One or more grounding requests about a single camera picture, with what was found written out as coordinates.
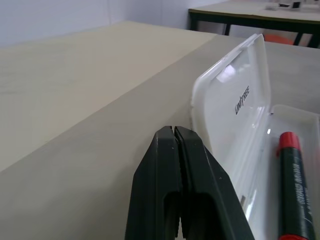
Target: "beige table top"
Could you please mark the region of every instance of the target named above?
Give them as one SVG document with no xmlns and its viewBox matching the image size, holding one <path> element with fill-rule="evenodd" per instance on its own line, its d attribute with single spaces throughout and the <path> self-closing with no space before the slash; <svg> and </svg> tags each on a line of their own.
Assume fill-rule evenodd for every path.
<svg viewBox="0 0 320 240">
<path fill-rule="evenodd" d="M 242 41 L 126 22 L 0 50 L 1 143 L 18 143 L 1 149 L 11 157 L 2 167 L 22 158 L 0 172 L 0 239 L 124 239 L 133 174 L 153 134 L 191 127 L 196 78 Z M 320 51 L 266 49 L 272 104 L 319 113 Z"/>
<path fill-rule="evenodd" d="M 268 2 L 227 1 L 207 6 L 190 8 L 191 13 L 225 15 L 242 18 L 266 19 L 275 21 L 320 24 L 320 7 L 303 5 L 299 11 L 266 10 Z"/>
</svg>

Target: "transparent plastic lid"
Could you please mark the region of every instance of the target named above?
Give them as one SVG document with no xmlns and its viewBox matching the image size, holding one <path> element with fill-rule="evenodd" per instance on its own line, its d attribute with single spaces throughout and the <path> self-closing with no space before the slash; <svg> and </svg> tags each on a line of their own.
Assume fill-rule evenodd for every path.
<svg viewBox="0 0 320 240">
<path fill-rule="evenodd" d="M 192 91 L 193 129 L 242 200 L 254 179 L 271 102 L 265 42 L 253 35 L 202 74 Z"/>
</svg>

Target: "white plastic box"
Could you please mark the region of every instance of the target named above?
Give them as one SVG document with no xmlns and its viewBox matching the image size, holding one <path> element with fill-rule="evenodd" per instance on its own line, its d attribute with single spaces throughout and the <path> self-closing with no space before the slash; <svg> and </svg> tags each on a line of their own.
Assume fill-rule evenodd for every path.
<svg viewBox="0 0 320 240">
<path fill-rule="evenodd" d="M 320 239 L 319 115 L 271 107 L 262 35 L 253 35 L 202 74 L 191 101 L 192 127 L 229 174 L 256 240 L 278 239 L 279 160 L 283 132 L 299 136 L 317 239 Z"/>
</svg>

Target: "marker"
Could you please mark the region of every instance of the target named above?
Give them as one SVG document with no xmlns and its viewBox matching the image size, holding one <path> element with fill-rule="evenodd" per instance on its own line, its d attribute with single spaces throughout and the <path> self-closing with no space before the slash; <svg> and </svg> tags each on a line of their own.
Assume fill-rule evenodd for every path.
<svg viewBox="0 0 320 240">
<path fill-rule="evenodd" d="M 316 240 L 298 136 L 280 136 L 279 240 Z"/>
</svg>

